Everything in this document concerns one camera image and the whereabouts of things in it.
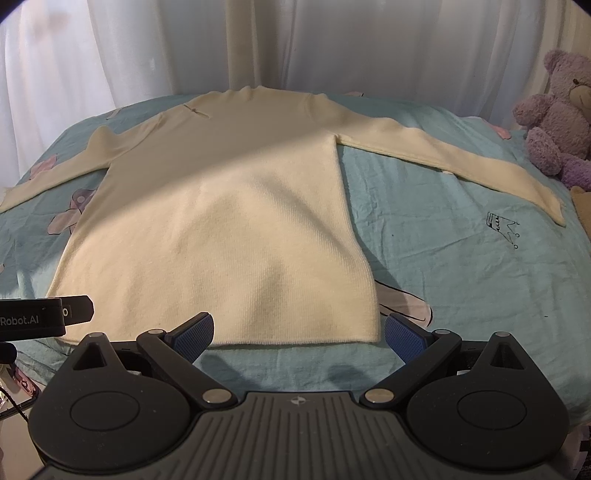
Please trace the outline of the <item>purple teddy bear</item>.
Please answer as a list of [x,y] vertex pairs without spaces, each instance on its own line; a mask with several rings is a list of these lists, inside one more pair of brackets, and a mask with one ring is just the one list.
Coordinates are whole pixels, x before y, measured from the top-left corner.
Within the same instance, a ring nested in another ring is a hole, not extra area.
[[550,91],[518,102],[531,163],[569,189],[590,190],[590,59],[551,50],[544,57]]

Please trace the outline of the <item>cream knit sweater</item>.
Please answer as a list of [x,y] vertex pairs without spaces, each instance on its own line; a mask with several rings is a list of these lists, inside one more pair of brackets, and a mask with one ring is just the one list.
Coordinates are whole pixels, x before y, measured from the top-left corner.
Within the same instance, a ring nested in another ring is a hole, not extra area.
[[214,317],[218,345],[375,343],[380,309],[353,233],[339,146],[441,170],[526,200],[563,224],[561,201],[522,167],[482,157],[322,94],[211,92],[8,190],[10,210],[94,171],[49,287],[86,295],[115,341]]

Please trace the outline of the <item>tan plush toy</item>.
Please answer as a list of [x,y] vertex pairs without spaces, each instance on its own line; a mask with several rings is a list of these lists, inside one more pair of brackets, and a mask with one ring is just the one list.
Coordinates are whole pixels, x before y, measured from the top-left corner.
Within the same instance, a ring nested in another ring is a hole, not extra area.
[[570,194],[579,221],[587,235],[591,236],[591,193],[586,192],[579,186],[573,186]]

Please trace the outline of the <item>teal mushroom print bedsheet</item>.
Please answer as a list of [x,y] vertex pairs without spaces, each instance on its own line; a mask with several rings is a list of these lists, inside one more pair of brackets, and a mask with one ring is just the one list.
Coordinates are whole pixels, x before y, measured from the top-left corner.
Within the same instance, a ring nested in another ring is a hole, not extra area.
[[[122,133],[197,95],[160,97],[83,120],[37,164],[77,155],[100,126]],[[570,193],[530,168],[524,134],[514,131],[504,140],[480,118],[408,101],[329,97],[363,115],[392,117],[460,148],[519,164],[564,202],[567,226],[561,228],[519,198],[338,147],[349,214],[376,279],[430,304],[430,328],[470,340],[512,333],[559,393],[571,424],[590,422],[590,240]],[[1,214],[1,298],[44,296],[70,236],[67,223],[56,234],[47,227],[61,213],[76,219],[68,211],[75,209],[72,194],[91,193],[103,176],[86,175]],[[211,348],[197,359],[198,368],[238,395],[276,387],[357,396],[402,365],[384,342]]]

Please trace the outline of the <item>white sheer curtain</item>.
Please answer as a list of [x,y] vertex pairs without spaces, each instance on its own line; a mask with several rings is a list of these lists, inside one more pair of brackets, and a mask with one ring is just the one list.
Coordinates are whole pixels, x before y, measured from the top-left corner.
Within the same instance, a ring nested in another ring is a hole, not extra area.
[[509,126],[544,55],[590,51],[586,1],[5,1],[1,182],[69,126],[146,99],[263,85],[360,92]]

